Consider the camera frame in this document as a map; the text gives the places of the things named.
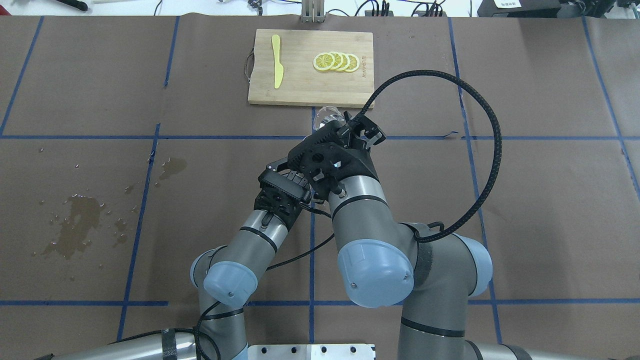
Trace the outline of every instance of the lemon slice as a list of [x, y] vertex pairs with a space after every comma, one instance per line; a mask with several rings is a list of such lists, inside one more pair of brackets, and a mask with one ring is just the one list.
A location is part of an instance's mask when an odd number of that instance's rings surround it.
[[341, 67], [339, 67], [339, 68], [337, 68], [335, 70], [336, 71], [345, 71], [346, 69], [349, 68], [349, 64], [351, 64], [351, 57], [347, 56], [347, 54], [344, 54], [344, 53], [340, 53], [340, 54], [342, 55], [342, 57], [345, 58], [346, 61], [344, 62], [344, 64], [342, 64]]
[[349, 58], [349, 65], [344, 72], [354, 72], [360, 68], [360, 58], [354, 54], [345, 54]]
[[337, 51], [332, 51], [331, 54], [335, 57], [335, 61], [333, 63], [333, 66], [331, 67], [332, 70], [340, 68], [344, 65], [344, 63], [346, 63], [347, 60], [345, 54], [338, 53]]
[[335, 63], [335, 56], [332, 53], [319, 53], [314, 58], [314, 68], [318, 71], [330, 70]]

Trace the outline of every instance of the metal bracket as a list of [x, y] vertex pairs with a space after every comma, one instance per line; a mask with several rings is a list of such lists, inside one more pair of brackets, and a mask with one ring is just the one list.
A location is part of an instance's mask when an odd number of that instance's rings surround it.
[[302, 22], [324, 22], [326, 14], [324, 13], [324, 0], [301, 0]]
[[249, 360], [375, 360], [373, 344], [252, 345]]

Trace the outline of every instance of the yellow knife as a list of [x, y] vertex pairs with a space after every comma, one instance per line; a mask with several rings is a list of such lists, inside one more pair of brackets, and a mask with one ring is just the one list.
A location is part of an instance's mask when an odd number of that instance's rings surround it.
[[273, 63], [275, 64], [275, 81], [273, 87], [277, 89], [280, 88], [282, 77], [284, 76], [284, 67], [280, 63], [280, 35], [273, 35], [271, 37], [271, 45], [273, 46]]

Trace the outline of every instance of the bamboo cutting board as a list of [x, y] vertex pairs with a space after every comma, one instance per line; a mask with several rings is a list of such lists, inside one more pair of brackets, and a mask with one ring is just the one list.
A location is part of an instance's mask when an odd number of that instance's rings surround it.
[[[279, 89], [274, 88], [274, 34], [280, 35], [280, 63], [284, 66]], [[328, 51], [358, 56], [360, 68], [351, 73], [316, 70], [314, 58]], [[372, 33], [258, 29], [253, 52], [250, 104], [359, 108], [374, 91]]]

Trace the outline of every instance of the blue tape grid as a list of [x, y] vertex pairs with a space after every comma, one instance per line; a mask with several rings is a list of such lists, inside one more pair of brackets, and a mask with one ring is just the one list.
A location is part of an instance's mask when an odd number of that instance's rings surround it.
[[[458, 65], [458, 56], [456, 53], [455, 41], [454, 41], [454, 31], [451, 19], [449, 20], [449, 33], [451, 37], [451, 50], [453, 53], [454, 66], [456, 69], [456, 76], [460, 76], [460, 68]], [[164, 86], [168, 85], [171, 65], [173, 60], [173, 52], [175, 50], [175, 43], [177, 38], [177, 32], [179, 27], [180, 17], [176, 17], [175, 25], [173, 29], [172, 36], [172, 44], [169, 53], [169, 58], [167, 61], [167, 70], [166, 76], [164, 79]], [[29, 51], [25, 57], [24, 64], [20, 70], [20, 74], [16, 81], [16, 85], [13, 89], [12, 96], [10, 98], [10, 102], [7, 105], [6, 112], [3, 117], [2, 124], [0, 125], [0, 139], [16, 139], [16, 140], [30, 140], [30, 139], [47, 139], [47, 140], [153, 140], [152, 152], [150, 156], [150, 161], [147, 169], [147, 178], [145, 180], [145, 189], [143, 192], [142, 203], [140, 207], [140, 214], [138, 218], [138, 227], [136, 229], [136, 239], [134, 241], [134, 247], [131, 254], [131, 262], [129, 265], [129, 274], [127, 276], [127, 285], [125, 288], [125, 295], [123, 301], [112, 301], [112, 300], [0, 300], [0, 306], [117, 306], [122, 307], [122, 313], [120, 317], [120, 326], [118, 328], [118, 339], [122, 338], [122, 332], [124, 329], [124, 323], [126, 319], [127, 308], [130, 306], [168, 306], [167, 301], [131, 301], [129, 300], [129, 295], [131, 294], [131, 283], [132, 277], [136, 262], [136, 256], [138, 252], [138, 245], [140, 244], [140, 234], [142, 229], [142, 221], [147, 203], [147, 195], [148, 195], [148, 186], [150, 182], [150, 174], [153, 167], [154, 154], [157, 147], [157, 142], [159, 139], [163, 140], [302, 140], [304, 138], [303, 135], [299, 136], [262, 136], [262, 135], [159, 135], [160, 125], [156, 126], [156, 131], [153, 136], [151, 135], [4, 135], [4, 129], [6, 127], [7, 121], [10, 117], [10, 113], [15, 102], [15, 98], [19, 92], [20, 84], [22, 83], [22, 78], [24, 77], [24, 73], [27, 69], [27, 65], [29, 63], [29, 59], [31, 58], [31, 54], [33, 53], [33, 49], [35, 48], [36, 41], [38, 39], [38, 35], [42, 28], [42, 24], [44, 22], [44, 16], [40, 17], [38, 21], [38, 25], [35, 29], [35, 33], [33, 35], [33, 39], [31, 41], [31, 45], [29, 47]], [[625, 155], [625, 162], [627, 164], [627, 168], [633, 180], [634, 188], [636, 190], [636, 194], [638, 199], [640, 199], [640, 189], [638, 186], [637, 176], [634, 172], [633, 166], [628, 157], [627, 148], [625, 146], [625, 141], [638, 141], [640, 140], [640, 136], [622, 136], [620, 127], [618, 124], [618, 119], [616, 118], [616, 114], [611, 105], [611, 100], [609, 98], [609, 93], [605, 86], [605, 83], [602, 78], [602, 74], [600, 73], [600, 67], [598, 66], [598, 62], [593, 51], [593, 46], [591, 43], [591, 37], [589, 35], [589, 29], [586, 22], [586, 19], [582, 18], [582, 24], [584, 26], [584, 33], [586, 37], [586, 41], [589, 47], [589, 53], [591, 55], [591, 59], [593, 61], [594, 70], [597, 74], [598, 81], [600, 83], [603, 95], [605, 97], [605, 101], [607, 103], [607, 108], [609, 110], [609, 114], [611, 116], [611, 120], [613, 126], [616, 130], [616, 136], [503, 136], [503, 140], [534, 140], [534, 141], [618, 141], [623, 149]], [[476, 170], [474, 164], [474, 157], [471, 148], [471, 140], [493, 140], [492, 136], [471, 136], [468, 128], [467, 121], [467, 112], [462, 101], [462, 89], [458, 88], [458, 95], [460, 98], [460, 110], [463, 117], [463, 123], [465, 127], [465, 136], [459, 138], [459, 140], [464, 140], [467, 143], [467, 150], [469, 156], [469, 165], [472, 173], [472, 180], [474, 184], [474, 192], [476, 196], [478, 195], [478, 187], [477, 187], [477, 178], [476, 178]], [[315, 117], [316, 109], [311, 109], [311, 119], [313, 123], [313, 118]], [[442, 136], [388, 136], [389, 140], [450, 140], [445, 139]], [[481, 219], [481, 226], [483, 230], [483, 243], [486, 246], [486, 232], [484, 230], [484, 220], [481, 211], [479, 211], [479, 216]], [[311, 214], [311, 224], [310, 224], [310, 246], [315, 246], [315, 216]], [[309, 273], [309, 299], [310, 300], [266, 300], [266, 301], [252, 301], [247, 304], [247, 306], [308, 306], [309, 307], [309, 342], [314, 342], [314, 307], [315, 306], [356, 306], [355, 303], [349, 300], [315, 300], [315, 257], [312, 254], [310, 256], [310, 273]], [[500, 325], [499, 319], [497, 315], [497, 305], [502, 306], [518, 306], [518, 305], [553, 305], [553, 304], [640, 304], [640, 298], [631, 298], [631, 299], [496, 299], [495, 290], [493, 289], [493, 283], [490, 283], [490, 295], [491, 299], [489, 300], [469, 300], [469, 305], [471, 306], [491, 306], [494, 313], [494, 322], [495, 322], [495, 330], [496, 337], [498, 342], [501, 342], [501, 333], [500, 333]]]

